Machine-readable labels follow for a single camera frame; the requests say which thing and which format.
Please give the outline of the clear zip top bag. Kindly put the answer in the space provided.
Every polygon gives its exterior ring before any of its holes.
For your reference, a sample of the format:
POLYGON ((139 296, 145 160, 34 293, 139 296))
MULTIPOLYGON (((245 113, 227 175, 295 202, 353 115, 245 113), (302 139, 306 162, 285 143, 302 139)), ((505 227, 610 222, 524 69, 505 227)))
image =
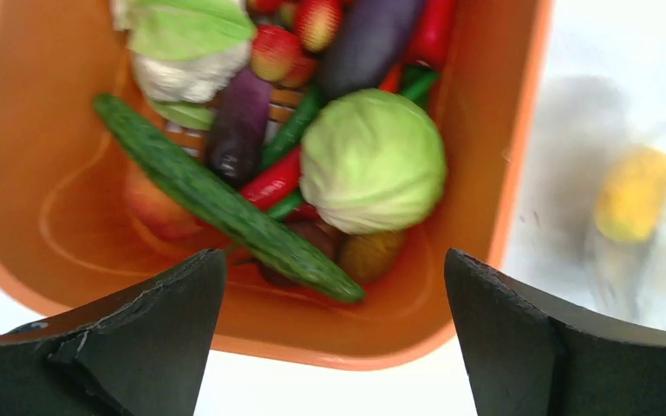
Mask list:
POLYGON ((600 314, 666 330, 666 82, 546 83, 506 270, 600 314))

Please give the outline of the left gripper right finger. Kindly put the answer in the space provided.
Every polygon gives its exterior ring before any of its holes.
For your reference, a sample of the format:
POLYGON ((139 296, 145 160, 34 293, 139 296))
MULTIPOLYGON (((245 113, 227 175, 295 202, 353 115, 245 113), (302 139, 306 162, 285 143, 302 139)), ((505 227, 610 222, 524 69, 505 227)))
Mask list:
POLYGON ((666 331, 593 312, 461 250, 444 277, 479 415, 666 415, 666 331))

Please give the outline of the white toy cauliflower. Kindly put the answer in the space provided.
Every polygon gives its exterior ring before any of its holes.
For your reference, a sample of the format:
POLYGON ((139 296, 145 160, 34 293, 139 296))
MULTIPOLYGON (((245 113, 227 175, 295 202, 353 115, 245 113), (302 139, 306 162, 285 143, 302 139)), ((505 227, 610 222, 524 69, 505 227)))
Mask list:
POLYGON ((113 1, 114 29, 128 34, 134 80, 157 114, 196 130, 208 103, 244 68, 256 26, 243 1, 113 1))

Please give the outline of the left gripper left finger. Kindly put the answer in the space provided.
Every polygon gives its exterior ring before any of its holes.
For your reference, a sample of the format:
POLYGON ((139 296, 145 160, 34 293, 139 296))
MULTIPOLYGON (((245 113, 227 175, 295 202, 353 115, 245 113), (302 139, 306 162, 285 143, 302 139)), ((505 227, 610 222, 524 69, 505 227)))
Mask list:
POLYGON ((0 415, 191 415, 226 283, 202 250, 159 275, 0 335, 0 415))

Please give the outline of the yellow toy corn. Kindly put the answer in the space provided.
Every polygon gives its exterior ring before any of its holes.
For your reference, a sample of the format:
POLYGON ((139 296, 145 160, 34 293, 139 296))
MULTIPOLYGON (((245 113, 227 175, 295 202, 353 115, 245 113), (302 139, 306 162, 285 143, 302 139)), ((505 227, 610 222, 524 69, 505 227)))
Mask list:
POLYGON ((649 240, 666 204, 666 153, 639 146, 607 172, 593 209, 593 223, 620 243, 649 240))

